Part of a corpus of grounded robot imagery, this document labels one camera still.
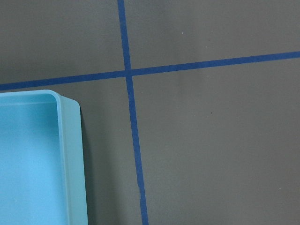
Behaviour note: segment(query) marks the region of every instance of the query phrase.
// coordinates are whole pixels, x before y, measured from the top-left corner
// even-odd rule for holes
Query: plastic tray
[[[87,225],[79,104],[0,93],[0,224]]]

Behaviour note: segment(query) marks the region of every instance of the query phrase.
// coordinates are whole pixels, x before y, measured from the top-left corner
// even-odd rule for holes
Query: horizontal blue line
[[[287,60],[287,59],[295,59],[295,58],[300,58],[300,51],[248,56],[248,57],[240,57],[240,58],[232,58],[232,59],[224,59],[224,60],[192,62],[192,63],[176,64],[176,65],[161,66],[161,67],[132,69],[131,73],[133,76],[138,76],[138,75],[158,74],[158,73],[189,70],[189,69],[221,67],[221,66],[229,66],[229,65],[237,65],[237,64],[266,62],[266,61],[273,61],[273,60]],[[126,77],[127,72],[128,71],[122,70],[122,71],[67,76],[67,77],[35,80],[35,81],[5,83],[5,84],[0,84],[0,90],[22,89],[22,88],[63,84],[63,83],[75,83],[75,82],[102,80],[102,79],[110,79],[110,78],[117,78],[117,77]]]
[[[265,62],[265,61],[273,61],[273,60],[286,60],[286,59],[294,59],[294,58],[300,58],[300,52],[286,52],[286,53],[248,56],[248,57],[240,57],[240,58],[232,58],[232,59],[224,59],[224,60],[211,60],[211,61],[203,61],[203,62],[192,62],[192,63],[177,64],[177,65],[161,66],[161,67],[133,69],[132,75],[138,76],[138,75],[147,75],[147,74],[158,74],[158,73],[166,73],[166,72],[180,71],[180,70],[221,67],[221,66],[229,66],[229,65],[237,65],[237,64]]]
[[[95,81],[95,80],[102,80],[102,79],[125,77],[125,75],[126,75],[125,71],[114,71],[114,72],[105,72],[105,73],[98,73],[98,74],[76,75],[76,76],[66,76],[66,77],[50,78],[50,79],[43,79],[43,80],[5,83],[5,84],[0,84],[0,90],[12,90],[12,89],[41,87],[47,85],[56,85],[56,84],[63,84],[63,83]]]

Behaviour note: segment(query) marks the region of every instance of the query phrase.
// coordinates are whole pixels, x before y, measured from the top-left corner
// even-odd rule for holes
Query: blue container
[[[87,225],[79,104],[0,94],[0,224]]]

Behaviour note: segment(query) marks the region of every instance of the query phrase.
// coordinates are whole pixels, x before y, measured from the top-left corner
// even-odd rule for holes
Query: dark blue tape
[[[0,90],[41,87],[41,86],[47,86],[47,85],[94,81],[94,80],[102,80],[102,79],[125,77],[125,76],[126,76],[125,71],[115,71],[115,72],[105,72],[105,73],[99,73],[99,74],[87,74],[87,75],[77,75],[77,76],[43,79],[43,80],[36,80],[36,81],[5,83],[5,84],[0,84]]]
[[[148,225],[149,222],[148,222],[148,213],[147,213],[146,193],[145,193],[145,185],[144,185],[139,133],[137,127],[135,95],[134,95],[134,87],[133,87],[132,74],[131,74],[130,52],[129,52],[124,0],[118,0],[118,9],[119,9],[124,67],[126,71],[126,85],[127,85],[128,100],[129,100],[129,114],[130,114],[131,132],[132,132],[132,141],[133,141],[133,149],[135,153],[136,178],[137,178],[137,185],[140,190],[140,208],[141,208],[141,216],[142,216],[142,225]]]
[[[300,52],[286,52],[286,53],[277,53],[277,54],[269,54],[269,55],[257,55],[257,56],[248,56],[248,57],[240,57],[240,58],[232,58],[232,59],[224,59],[224,60],[212,60],[212,61],[192,62],[192,63],[184,63],[184,64],[161,66],[161,67],[133,69],[132,76],[158,74],[158,73],[189,70],[189,69],[221,67],[221,66],[245,64],[245,63],[273,61],[273,60],[286,60],[286,59],[294,59],[294,58],[300,58]]]

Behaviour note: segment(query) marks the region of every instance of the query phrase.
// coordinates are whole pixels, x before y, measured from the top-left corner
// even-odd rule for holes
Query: gray floor
[[[299,1],[125,1],[132,68],[300,50]],[[0,3],[0,83],[124,69],[117,1]],[[134,77],[150,225],[300,222],[300,60]],[[79,102],[90,225],[142,224],[124,78]]]

